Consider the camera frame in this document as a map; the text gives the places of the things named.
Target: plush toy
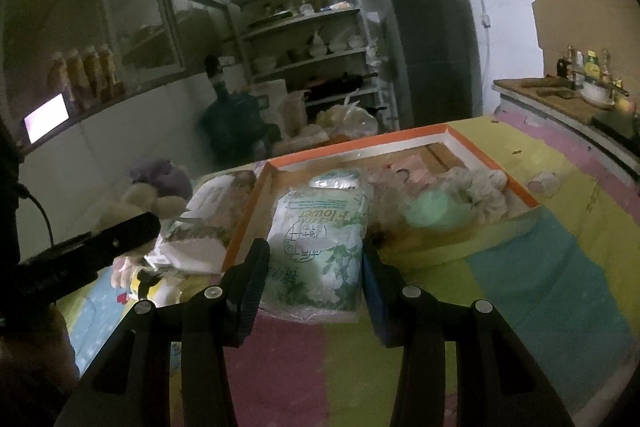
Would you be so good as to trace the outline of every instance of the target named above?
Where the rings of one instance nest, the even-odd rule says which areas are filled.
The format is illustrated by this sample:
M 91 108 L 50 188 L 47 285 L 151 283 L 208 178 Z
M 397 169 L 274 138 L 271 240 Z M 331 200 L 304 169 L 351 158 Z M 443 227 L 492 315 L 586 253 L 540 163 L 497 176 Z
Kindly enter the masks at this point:
M 142 160 L 129 172 L 132 185 L 120 201 L 111 201 L 102 211 L 94 232 L 113 227 L 127 219 L 152 212 L 161 221 L 175 219 L 187 207 L 193 194 L 191 182 L 185 172 L 169 160 Z M 127 252 L 113 260 L 111 286 L 130 287 L 135 266 L 149 253 L 155 240 Z

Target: bowl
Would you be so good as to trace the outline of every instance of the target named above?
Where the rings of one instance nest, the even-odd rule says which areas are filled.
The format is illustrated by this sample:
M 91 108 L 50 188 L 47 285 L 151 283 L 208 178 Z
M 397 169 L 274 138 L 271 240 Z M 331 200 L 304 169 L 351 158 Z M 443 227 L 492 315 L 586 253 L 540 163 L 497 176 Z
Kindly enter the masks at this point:
M 313 58 L 324 57 L 327 54 L 326 45 L 321 46 L 309 46 L 309 53 Z
M 347 43 L 345 41 L 329 42 L 329 51 L 332 53 L 340 53 L 347 49 Z
M 278 65 L 276 57 L 257 57 L 254 59 L 254 69 L 256 73 L 271 73 Z
M 604 103 L 610 105 L 613 105 L 614 103 L 613 100 L 611 100 L 611 92 L 609 89 L 607 89 L 606 87 L 595 86 L 590 82 L 582 83 L 580 94 L 588 102 Z
M 309 50 L 306 46 L 298 46 L 297 48 L 288 50 L 287 55 L 289 55 L 289 60 L 291 62 L 301 62 L 302 60 L 308 60 Z
M 352 50 L 356 50 L 366 46 L 367 41 L 362 35 L 352 35 L 347 39 L 347 44 L 350 46 Z

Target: counter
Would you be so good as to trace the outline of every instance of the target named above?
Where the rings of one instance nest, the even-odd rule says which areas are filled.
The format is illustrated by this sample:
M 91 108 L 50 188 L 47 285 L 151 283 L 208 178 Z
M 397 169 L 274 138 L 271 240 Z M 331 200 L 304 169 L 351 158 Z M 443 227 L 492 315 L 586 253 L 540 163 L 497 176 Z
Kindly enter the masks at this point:
M 494 80 L 493 89 L 500 93 L 503 102 L 511 103 L 543 118 L 551 118 L 570 129 L 582 139 L 603 151 L 615 163 L 638 181 L 640 157 L 593 125 L 601 109 L 586 103 L 581 97 L 565 100 L 559 96 L 540 96 L 539 87 L 525 87 L 538 78 Z

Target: cardboard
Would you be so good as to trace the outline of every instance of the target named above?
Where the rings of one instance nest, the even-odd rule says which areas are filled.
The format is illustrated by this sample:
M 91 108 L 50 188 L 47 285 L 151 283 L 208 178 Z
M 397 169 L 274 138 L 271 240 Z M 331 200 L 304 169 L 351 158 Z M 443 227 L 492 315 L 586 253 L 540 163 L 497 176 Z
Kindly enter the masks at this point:
M 572 44 L 611 54 L 611 72 L 625 88 L 640 95 L 640 6 L 636 0 L 535 0 L 532 4 L 543 51 L 545 74 L 556 74 L 556 62 Z
M 419 154 L 428 168 L 446 172 L 453 166 L 500 169 L 462 134 L 446 124 L 352 140 L 269 160 L 262 170 L 228 247 L 223 269 L 242 263 L 256 237 L 266 238 L 274 205 L 289 187 L 306 185 L 314 176 L 338 166 L 383 166 Z M 540 205 L 515 179 L 505 190 L 509 211 L 490 225 L 476 225 L 454 233 L 401 227 L 380 250 L 401 269 L 412 269 L 460 259 L 528 232 L 538 220 Z

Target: black refrigerator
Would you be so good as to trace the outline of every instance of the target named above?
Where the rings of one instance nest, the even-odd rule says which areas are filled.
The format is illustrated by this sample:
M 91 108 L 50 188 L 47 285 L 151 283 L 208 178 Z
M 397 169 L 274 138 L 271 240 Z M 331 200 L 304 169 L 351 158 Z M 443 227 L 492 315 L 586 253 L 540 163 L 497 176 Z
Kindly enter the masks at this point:
M 401 129 L 471 118 L 471 72 L 456 0 L 376 0 Z

